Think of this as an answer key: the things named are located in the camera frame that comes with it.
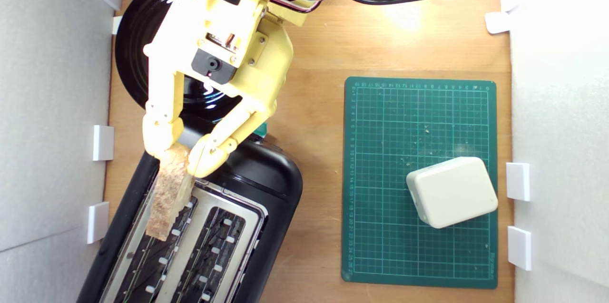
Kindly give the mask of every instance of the grid lines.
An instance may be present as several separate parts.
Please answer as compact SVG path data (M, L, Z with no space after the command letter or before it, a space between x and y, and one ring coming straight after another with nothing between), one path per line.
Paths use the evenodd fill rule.
M492 82L347 80L346 280L496 286L496 212L434 229L418 218L405 185L411 171L475 156L496 187L494 95Z

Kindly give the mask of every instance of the wooden surface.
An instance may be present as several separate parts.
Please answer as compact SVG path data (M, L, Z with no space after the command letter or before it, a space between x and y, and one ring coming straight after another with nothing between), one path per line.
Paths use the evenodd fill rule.
M123 0L123 9L130 1ZM484 14L499 8L499 0L430 0L393 7L328 0L309 14L304 27L287 26L294 44L294 61L268 130L298 164L304 189L262 302L514 301L514 270L506 253L513 207L505 198L504 166L511 160L509 39L507 35L490 36L484 25ZM484 79L497 83L500 248L496 290L342 281L342 114L344 80L348 76ZM113 67L109 123L115 126L116 145L105 187L111 215L144 150L143 114Z

